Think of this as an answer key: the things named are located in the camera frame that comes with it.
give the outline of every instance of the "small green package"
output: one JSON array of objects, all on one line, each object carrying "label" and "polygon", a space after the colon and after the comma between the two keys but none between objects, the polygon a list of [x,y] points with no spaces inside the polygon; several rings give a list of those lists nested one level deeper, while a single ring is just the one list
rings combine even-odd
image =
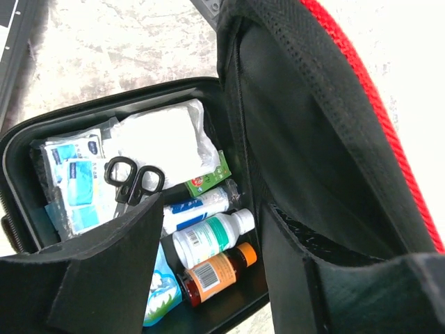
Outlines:
[{"label": "small green package", "polygon": [[192,197],[196,197],[205,193],[213,186],[217,185],[221,181],[227,179],[232,173],[229,170],[229,166],[224,157],[224,152],[218,151],[220,156],[221,165],[215,169],[211,174],[207,174],[201,177],[196,177],[193,180],[187,181],[186,186]]}]

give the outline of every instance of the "bottle label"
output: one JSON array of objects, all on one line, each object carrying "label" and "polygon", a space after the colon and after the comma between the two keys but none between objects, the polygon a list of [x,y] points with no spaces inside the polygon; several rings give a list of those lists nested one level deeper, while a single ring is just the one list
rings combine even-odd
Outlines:
[{"label": "bottle label", "polygon": [[187,272],[196,283],[201,302],[236,282],[235,270],[227,256],[222,253]]},{"label": "bottle label", "polygon": [[193,200],[185,200],[181,203],[171,205],[172,214],[180,214],[181,212],[188,211],[193,209],[194,207],[203,206],[203,202],[197,198]]},{"label": "bottle label", "polygon": [[229,248],[229,236],[224,225],[216,217],[194,225],[186,231],[186,238],[193,247],[196,264],[201,263]]}]

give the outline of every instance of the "medicine bottle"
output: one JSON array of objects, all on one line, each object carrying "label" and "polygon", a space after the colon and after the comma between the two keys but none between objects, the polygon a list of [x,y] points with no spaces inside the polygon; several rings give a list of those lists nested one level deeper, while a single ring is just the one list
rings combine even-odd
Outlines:
[{"label": "medicine bottle", "polygon": [[179,277],[185,300],[193,307],[234,284],[257,261],[255,249],[245,242],[220,253]]},{"label": "medicine bottle", "polygon": [[208,260],[235,246],[239,236],[255,228],[248,209],[229,214],[216,214],[189,228],[173,233],[178,258],[186,269]]}]

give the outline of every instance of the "white plastic bottle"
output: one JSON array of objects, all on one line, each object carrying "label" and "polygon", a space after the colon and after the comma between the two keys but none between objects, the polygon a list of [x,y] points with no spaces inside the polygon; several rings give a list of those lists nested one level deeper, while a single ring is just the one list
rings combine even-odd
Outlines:
[{"label": "white plastic bottle", "polygon": [[236,244],[239,236],[255,228],[248,209],[232,215],[216,214],[189,228],[173,233],[173,244],[183,266],[192,269]]}]

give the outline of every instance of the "first aid kit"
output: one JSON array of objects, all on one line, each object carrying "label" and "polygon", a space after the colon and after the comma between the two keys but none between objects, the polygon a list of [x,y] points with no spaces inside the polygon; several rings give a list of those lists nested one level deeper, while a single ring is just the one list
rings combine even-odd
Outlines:
[{"label": "first aid kit", "polygon": [[[270,301],[276,333],[443,332],[430,292],[444,247],[353,46],[312,0],[220,5],[218,79],[3,136],[2,225],[19,254],[0,259],[1,330],[224,333]],[[115,157],[132,161],[112,168],[118,186],[102,174]],[[188,197],[164,203],[172,189]],[[164,213],[182,216],[169,235]]]}]

